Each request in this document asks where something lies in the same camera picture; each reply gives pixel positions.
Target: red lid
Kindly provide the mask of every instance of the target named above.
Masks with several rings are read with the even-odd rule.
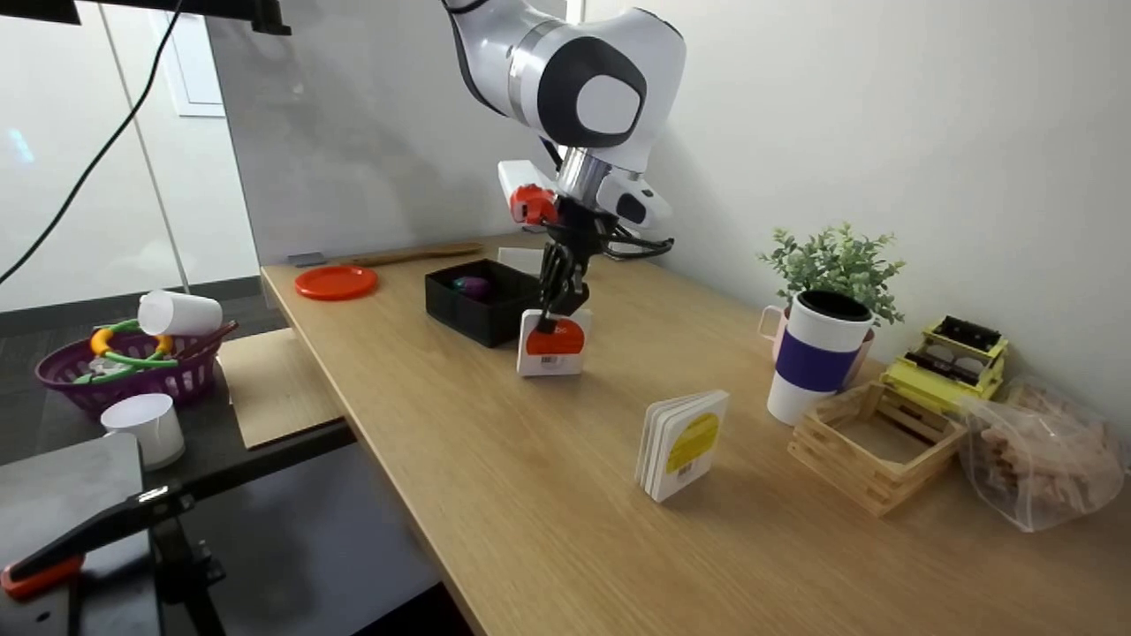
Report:
[[[326,264],[293,281],[293,291],[312,301],[349,301],[379,291],[379,277],[370,270],[352,264]]]

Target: black box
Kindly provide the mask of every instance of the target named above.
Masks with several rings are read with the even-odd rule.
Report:
[[[532,277],[489,260],[423,277],[429,315],[485,348],[512,344],[524,313],[537,301],[539,284]]]

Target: red object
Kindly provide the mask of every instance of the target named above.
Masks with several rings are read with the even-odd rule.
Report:
[[[8,573],[0,573],[0,587],[8,589],[8,599],[15,602],[33,602],[46,589],[55,589],[65,584],[72,584],[75,575],[81,573],[81,554],[79,560],[68,560],[59,565],[51,565],[29,580],[10,580]]]
[[[219,344],[238,328],[238,323],[207,331],[207,336],[178,336],[173,357],[178,367],[152,367],[140,376],[124,376],[112,382],[79,382],[95,360],[87,341],[79,341],[40,360],[40,386],[65,394],[75,407],[100,419],[109,402],[138,395],[138,394],[170,394],[178,402],[195,402],[217,386],[217,353]],[[120,331],[118,350],[126,357],[148,357],[152,341],[145,331]]]
[[[524,228],[554,228],[558,223],[554,195],[537,185],[524,185],[517,195],[510,195],[510,211]]]
[[[532,357],[570,357],[585,348],[585,331],[577,323],[554,323],[552,331],[532,328],[527,336],[527,353]]]
[[[379,277],[370,270],[352,264],[326,264],[293,281],[293,291],[312,301],[349,301],[379,291]]]

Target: wooden tray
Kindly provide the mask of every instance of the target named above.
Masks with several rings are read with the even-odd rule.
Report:
[[[961,435],[958,421],[922,409],[886,386],[861,386],[815,407],[790,433],[788,453],[882,516],[947,469]]]

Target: white cup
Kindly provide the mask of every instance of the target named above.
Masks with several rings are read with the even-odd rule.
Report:
[[[212,297],[155,291],[140,297],[138,327],[148,336],[207,336],[221,327],[221,309]]]
[[[868,336],[861,303],[836,295],[799,295],[788,303],[768,409],[781,425],[799,425],[821,401],[833,395]]]
[[[105,435],[134,435],[145,469],[162,469],[183,456],[183,435],[173,395],[140,394],[101,409]]]

